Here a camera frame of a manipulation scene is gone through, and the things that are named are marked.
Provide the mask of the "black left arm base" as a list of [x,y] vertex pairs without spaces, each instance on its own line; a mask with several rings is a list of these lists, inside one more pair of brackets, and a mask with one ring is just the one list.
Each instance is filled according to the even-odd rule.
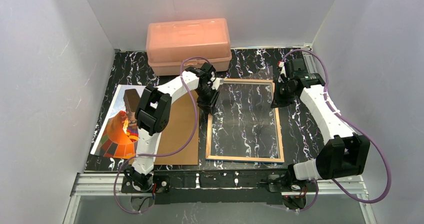
[[141,212],[151,207],[158,193],[167,193],[171,180],[167,175],[140,174],[132,167],[123,171],[121,193],[131,195],[131,205]]

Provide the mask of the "hot air balloon photo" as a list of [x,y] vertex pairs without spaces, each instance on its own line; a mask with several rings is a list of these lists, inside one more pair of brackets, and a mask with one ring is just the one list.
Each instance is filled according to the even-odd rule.
[[91,154],[128,159],[135,156],[139,130],[135,111],[145,86],[118,85]]

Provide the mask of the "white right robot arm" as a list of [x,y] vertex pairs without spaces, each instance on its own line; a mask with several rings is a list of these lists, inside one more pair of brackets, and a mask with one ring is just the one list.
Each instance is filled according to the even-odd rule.
[[279,67],[281,73],[274,81],[271,108],[289,106],[299,98],[314,118],[325,144],[315,159],[291,164],[287,180],[327,180],[361,175],[371,142],[337,117],[338,112],[320,74],[310,73],[303,59],[280,62]]

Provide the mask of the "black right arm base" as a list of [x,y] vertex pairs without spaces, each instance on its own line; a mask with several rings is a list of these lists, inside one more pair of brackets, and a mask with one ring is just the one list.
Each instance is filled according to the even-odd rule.
[[[297,180],[289,174],[269,175],[267,179],[262,180],[269,192],[292,192],[293,195],[282,194],[283,205],[286,210],[301,212],[311,208],[319,194],[319,186],[316,180]],[[307,194],[314,191],[312,201],[307,204]]]

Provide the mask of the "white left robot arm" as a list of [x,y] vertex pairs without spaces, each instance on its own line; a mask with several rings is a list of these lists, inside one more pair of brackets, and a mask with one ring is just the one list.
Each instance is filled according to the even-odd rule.
[[157,87],[144,88],[138,103],[135,118],[138,127],[138,145],[132,168],[147,175],[154,168],[161,133],[169,123],[172,104],[188,94],[194,111],[194,130],[198,129],[199,111],[212,114],[219,96],[221,79],[216,77],[214,66],[205,61],[200,68],[180,67],[180,75]]

